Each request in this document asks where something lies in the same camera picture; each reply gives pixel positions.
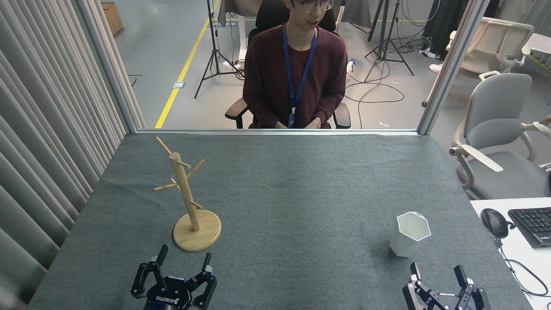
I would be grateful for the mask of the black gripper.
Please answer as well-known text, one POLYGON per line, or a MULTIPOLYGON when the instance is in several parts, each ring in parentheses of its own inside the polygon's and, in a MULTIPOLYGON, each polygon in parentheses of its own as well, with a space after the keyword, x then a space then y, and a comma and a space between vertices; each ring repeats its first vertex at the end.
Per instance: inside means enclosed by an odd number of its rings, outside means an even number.
POLYGON ((212 255, 207 252, 201 272, 189 280, 189 287, 186 280, 177 277, 164 277, 160 267, 166 258, 168 246, 162 245, 157 256, 150 262, 141 263, 136 272, 130 292, 136 299, 146 296, 145 310, 186 310, 191 306, 191 293, 201 285, 207 284, 201 295, 195 296, 193 305, 200 310, 207 310, 209 302, 217 285, 217 279, 212 274, 212 267, 209 265, 212 255), (147 276, 153 273, 157 284, 145 294, 145 282, 147 276))
POLYGON ((435 294, 422 283, 416 262, 410 265, 411 277, 402 288, 408 310, 489 310, 490 302, 482 287, 469 282, 462 265, 454 268, 461 291, 458 295, 435 294))

